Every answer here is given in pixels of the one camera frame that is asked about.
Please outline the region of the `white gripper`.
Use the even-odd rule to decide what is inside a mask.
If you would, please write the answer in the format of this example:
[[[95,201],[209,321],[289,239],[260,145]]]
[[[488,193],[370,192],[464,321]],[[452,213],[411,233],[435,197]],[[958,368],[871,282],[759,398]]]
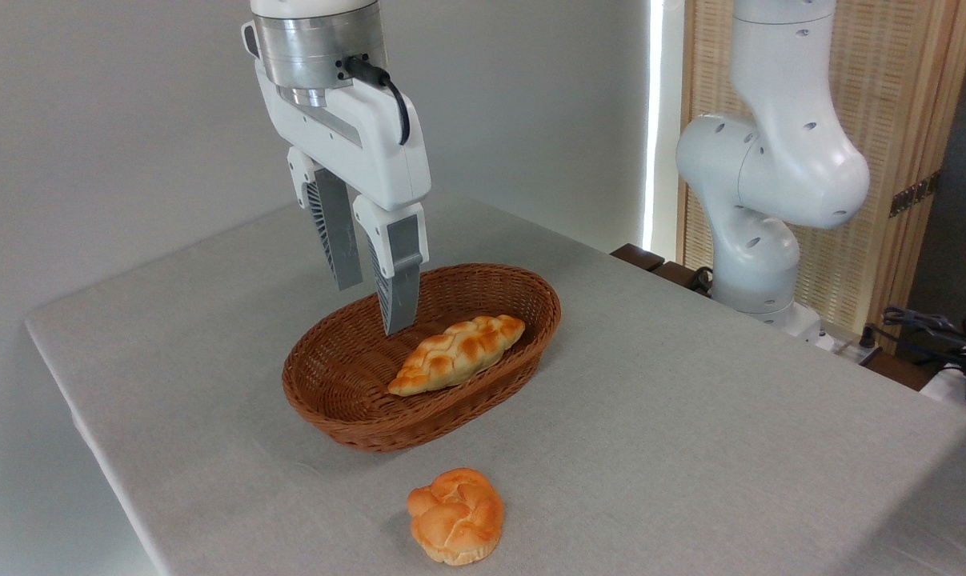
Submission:
[[[259,59],[255,73],[268,116],[292,145],[287,161],[297,200],[311,213],[339,290],[364,281],[351,185],[361,193],[352,207],[369,241],[384,331],[408,328],[419,302],[420,266],[429,260],[418,201],[431,189],[431,174],[415,106],[407,103],[410,135],[399,145],[401,116],[389,90],[354,79],[327,90],[323,108],[297,108],[278,94]]]

